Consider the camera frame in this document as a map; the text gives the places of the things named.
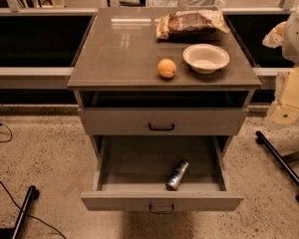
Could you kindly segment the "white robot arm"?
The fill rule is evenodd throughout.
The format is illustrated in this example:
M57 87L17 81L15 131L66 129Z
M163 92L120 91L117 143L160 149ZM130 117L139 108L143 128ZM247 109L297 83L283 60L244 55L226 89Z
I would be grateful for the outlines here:
M276 77L275 100L268 113L268 121L275 126L286 126L299 118L299 5L287 21L276 25L262 40L268 48L282 48L283 58L294 67Z

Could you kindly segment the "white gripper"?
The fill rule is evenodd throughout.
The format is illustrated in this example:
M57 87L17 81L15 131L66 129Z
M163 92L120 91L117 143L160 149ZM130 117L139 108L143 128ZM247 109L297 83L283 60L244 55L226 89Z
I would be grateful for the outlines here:
M262 40L268 48L284 46L286 22L276 25ZM279 73L276 78L275 101L267 117L277 125L289 125L299 118L299 66L288 73Z

